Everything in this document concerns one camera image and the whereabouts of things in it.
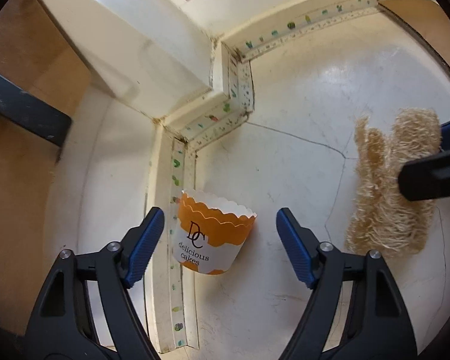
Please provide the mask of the dark blue bar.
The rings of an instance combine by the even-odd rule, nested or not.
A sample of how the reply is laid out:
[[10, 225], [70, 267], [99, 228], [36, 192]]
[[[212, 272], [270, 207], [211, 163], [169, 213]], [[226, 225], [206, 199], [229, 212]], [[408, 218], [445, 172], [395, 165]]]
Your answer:
[[70, 116], [0, 75], [0, 116], [61, 148], [72, 125]]

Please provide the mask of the patterned sealing tape strip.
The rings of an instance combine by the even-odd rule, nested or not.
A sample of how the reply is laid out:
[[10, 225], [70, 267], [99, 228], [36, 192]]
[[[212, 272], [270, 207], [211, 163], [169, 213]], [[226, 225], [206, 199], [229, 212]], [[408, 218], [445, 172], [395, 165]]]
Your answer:
[[286, 206], [343, 246], [358, 177], [356, 121], [389, 129], [398, 110], [430, 107], [433, 59], [381, 10], [388, 1], [302, 0], [227, 37], [228, 97], [177, 128], [189, 185], [257, 214], [230, 270], [195, 275], [200, 359], [275, 359], [310, 291], [275, 229]]

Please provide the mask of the beige loofah scrubber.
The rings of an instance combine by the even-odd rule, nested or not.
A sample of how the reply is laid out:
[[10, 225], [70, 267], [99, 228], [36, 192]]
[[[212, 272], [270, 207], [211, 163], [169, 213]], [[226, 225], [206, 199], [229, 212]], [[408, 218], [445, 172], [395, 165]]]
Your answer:
[[356, 121], [354, 142], [358, 187], [345, 247], [356, 254], [379, 250], [387, 257], [419, 253], [426, 245], [436, 203], [405, 199], [398, 175], [405, 163], [439, 152], [437, 114], [432, 109], [401, 109], [389, 134], [369, 126], [368, 117], [362, 116]]

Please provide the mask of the orange white paper cake cup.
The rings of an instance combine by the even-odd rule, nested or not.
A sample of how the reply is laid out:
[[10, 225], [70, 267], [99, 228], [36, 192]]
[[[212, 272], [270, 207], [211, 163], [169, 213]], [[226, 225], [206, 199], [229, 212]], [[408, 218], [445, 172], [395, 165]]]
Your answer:
[[232, 266], [256, 219], [257, 214], [244, 205], [184, 189], [171, 236], [173, 257], [191, 271], [223, 274]]

